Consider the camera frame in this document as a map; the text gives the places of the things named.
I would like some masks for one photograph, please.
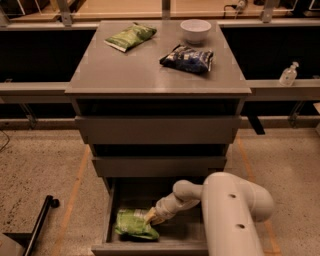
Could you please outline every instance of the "spray bottle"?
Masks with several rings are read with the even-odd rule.
[[[290,68],[286,68],[283,71],[279,80],[282,86],[291,86],[293,84],[294,80],[297,77],[297,71],[296,71],[297,67],[299,67],[299,63],[292,62],[292,65],[290,66]]]

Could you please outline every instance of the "tiled floor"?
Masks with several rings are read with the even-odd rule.
[[[10,141],[0,152],[0,231],[30,232],[51,194],[61,206],[50,209],[33,255],[93,255],[91,246],[102,242],[108,194],[79,132],[2,129]],[[6,141],[0,133],[0,148]],[[255,181],[274,198],[272,218],[257,224],[265,255],[319,255],[320,137],[314,128],[267,128],[256,135],[245,127],[229,148],[225,171]]]

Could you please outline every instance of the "open drawer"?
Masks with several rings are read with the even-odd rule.
[[[110,191],[105,218],[105,237],[92,246],[95,255],[208,255],[201,205],[179,212],[174,218],[154,226],[160,234],[156,241],[123,238],[115,233],[116,215],[121,208],[149,209],[172,192],[176,178],[117,178]],[[202,184],[202,177],[187,178]]]

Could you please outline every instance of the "green chip bag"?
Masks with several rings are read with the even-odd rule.
[[[156,240],[158,232],[146,224],[144,216],[148,213],[145,209],[120,209],[117,214],[115,231],[119,235]]]
[[[122,52],[150,39],[157,32],[156,28],[134,23],[120,33],[104,40],[104,42]]]

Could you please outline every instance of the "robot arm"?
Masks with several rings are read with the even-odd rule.
[[[268,219],[273,199],[263,187],[232,174],[211,174],[203,185],[178,181],[173,193],[146,215],[146,221],[159,224],[200,200],[210,256],[264,255],[253,219]]]

